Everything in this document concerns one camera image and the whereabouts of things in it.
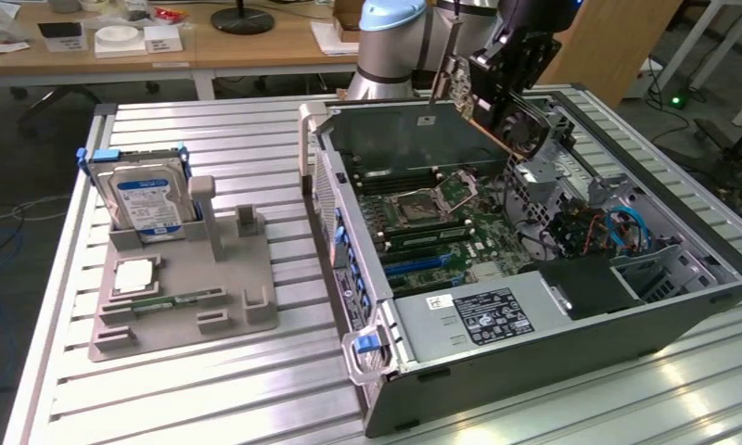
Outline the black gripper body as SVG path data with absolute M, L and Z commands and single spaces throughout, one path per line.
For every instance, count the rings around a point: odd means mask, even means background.
M 501 0 L 497 15 L 503 34 L 525 32 L 563 32 L 571 26 L 581 6 L 579 0 Z

